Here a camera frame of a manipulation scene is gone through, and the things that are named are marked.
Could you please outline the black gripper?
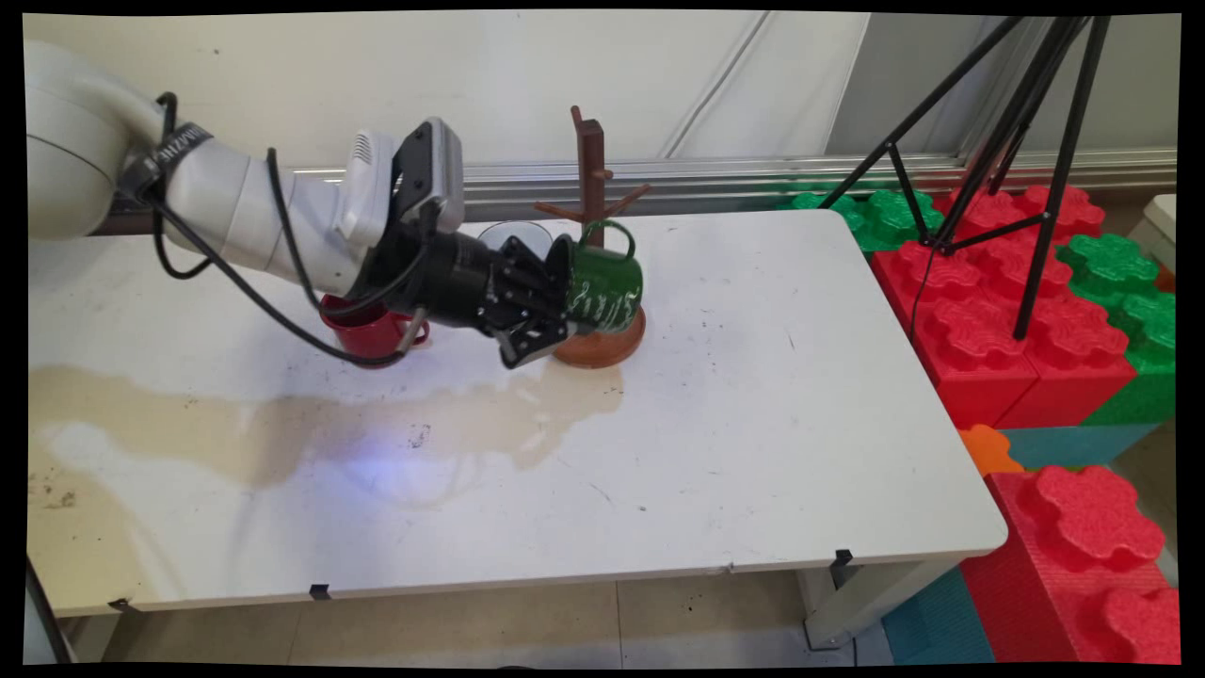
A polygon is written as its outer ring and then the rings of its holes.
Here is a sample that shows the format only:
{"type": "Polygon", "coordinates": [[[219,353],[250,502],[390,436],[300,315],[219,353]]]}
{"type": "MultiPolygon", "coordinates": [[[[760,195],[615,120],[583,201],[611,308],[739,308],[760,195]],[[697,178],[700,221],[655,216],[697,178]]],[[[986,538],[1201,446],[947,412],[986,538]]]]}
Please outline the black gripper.
{"type": "Polygon", "coordinates": [[[384,300],[389,312],[415,316],[422,308],[435,325],[488,332],[509,370],[546,359],[572,337],[572,322],[564,320],[570,291],[568,234],[552,238],[543,257],[516,235],[504,241],[496,254],[496,316],[525,318],[513,328],[488,328],[484,297],[493,254],[465,234],[421,236],[417,229],[396,229],[386,235],[387,282],[408,269],[422,244],[425,257],[384,300]]]}

